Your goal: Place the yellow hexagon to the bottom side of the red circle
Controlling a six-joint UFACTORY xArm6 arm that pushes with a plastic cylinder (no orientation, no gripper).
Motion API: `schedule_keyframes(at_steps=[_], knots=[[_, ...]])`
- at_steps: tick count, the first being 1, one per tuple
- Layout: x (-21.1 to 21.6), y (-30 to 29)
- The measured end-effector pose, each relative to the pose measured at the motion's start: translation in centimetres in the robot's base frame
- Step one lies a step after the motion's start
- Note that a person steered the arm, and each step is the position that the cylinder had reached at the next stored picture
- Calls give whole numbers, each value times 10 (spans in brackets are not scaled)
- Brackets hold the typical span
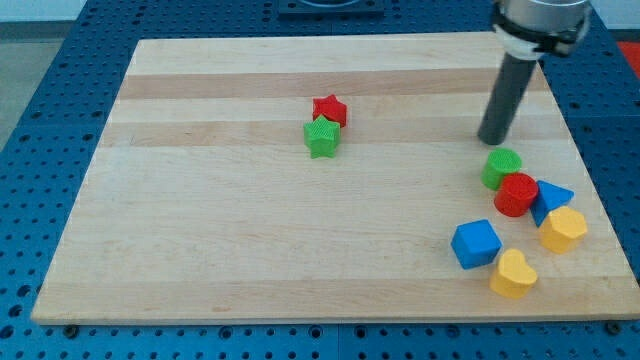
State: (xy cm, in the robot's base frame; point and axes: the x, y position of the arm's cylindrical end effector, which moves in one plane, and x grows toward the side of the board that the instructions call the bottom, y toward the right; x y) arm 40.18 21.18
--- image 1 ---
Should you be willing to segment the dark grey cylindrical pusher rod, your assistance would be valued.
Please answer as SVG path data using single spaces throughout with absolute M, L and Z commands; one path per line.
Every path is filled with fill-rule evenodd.
M 500 145 L 531 80 L 535 60 L 522 60 L 508 53 L 503 57 L 477 136 L 487 145 Z

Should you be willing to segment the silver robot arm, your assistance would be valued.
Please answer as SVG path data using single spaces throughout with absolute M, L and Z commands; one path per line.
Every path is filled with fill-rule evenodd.
M 504 142 L 537 61 L 545 54 L 569 56 L 588 33 L 587 0 L 496 0 L 492 29 L 505 50 L 478 138 Z

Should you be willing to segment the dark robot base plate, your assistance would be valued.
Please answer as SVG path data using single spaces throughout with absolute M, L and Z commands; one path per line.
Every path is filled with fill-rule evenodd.
M 380 15 L 383 0 L 275 0 L 280 17 Z

